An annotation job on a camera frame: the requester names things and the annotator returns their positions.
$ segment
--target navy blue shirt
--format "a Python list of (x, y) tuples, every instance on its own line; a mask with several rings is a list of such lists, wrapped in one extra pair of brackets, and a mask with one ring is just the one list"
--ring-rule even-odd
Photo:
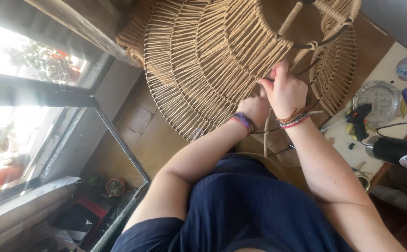
[(112, 252), (352, 252), (315, 202), (247, 158), (219, 161), (192, 189), (186, 220), (145, 220)]

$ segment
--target black thermos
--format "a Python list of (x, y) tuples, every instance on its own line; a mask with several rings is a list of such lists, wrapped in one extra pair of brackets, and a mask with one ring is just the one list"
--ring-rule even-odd
[(368, 140), (365, 149), (372, 158), (405, 166), (400, 159), (404, 157), (407, 160), (407, 140), (376, 135)]

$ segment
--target hand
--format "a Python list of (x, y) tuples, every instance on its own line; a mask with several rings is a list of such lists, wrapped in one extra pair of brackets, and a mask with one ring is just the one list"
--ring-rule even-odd
[(286, 61), (279, 62), (272, 67), (272, 71), (267, 76), (274, 79), (273, 83), (267, 79), (258, 81), (266, 90), (273, 112), (279, 119), (288, 118), (295, 108), (300, 110), (306, 105), (308, 86), (289, 75), (288, 70), (289, 64)]
[(261, 126), (266, 121), (269, 116), (270, 107), (266, 91), (261, 87), (259, 93), (259, 97), (250, 97), (242, 100), (236, 111), (244, 113), (257, 127)]

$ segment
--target woven lampshade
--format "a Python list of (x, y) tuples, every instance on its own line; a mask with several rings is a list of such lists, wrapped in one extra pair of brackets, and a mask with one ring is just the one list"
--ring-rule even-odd
[(144, 44), (151, 94), (174, 129), (193, 140), (234, 113), (238, 103), (251, 95), (256, 81), (292, 48), (301, 49), (292, 66), (315, 50), (315, 59), (322, 59), (315, 64), (318, 71), (313, 80), (325, 76), (330, 53), (323, 53), (330, 52), (339, 42), (338, 35), (349, 29), (360, 3), (316, 0), (312, 4), (323, 15), (324, 40), (301, 45), (286, 39), (285, 32), (304, 8), (302, 2), (274, 31), (259, 0), (158, 0)]

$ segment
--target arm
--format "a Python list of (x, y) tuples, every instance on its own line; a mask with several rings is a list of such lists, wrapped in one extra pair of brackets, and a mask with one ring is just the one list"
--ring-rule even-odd
[[(238, 112), (251, 118), (256, 126), (264, 123), (268, 110), (265, 92), (260, 97), (241, 101), (238, 107)], [(124, 230), (138, 222), (159, 217), (185, 220), (192, 185), (210, 173), (219, 159), (247, 135), (242, 123), (228, 121), (184, 147), (157, 173)]]
[[(305, 106), (307, 86), (288, 75), (288, 64), (278, 63), (264, 86), (278, 118)], [(286, 129), (294, 143), (308, 186), (336, 230), (356, 251), (405, 251), (387, 230), (378, 211), (352, 169), (329, 144), (310, 118)]]

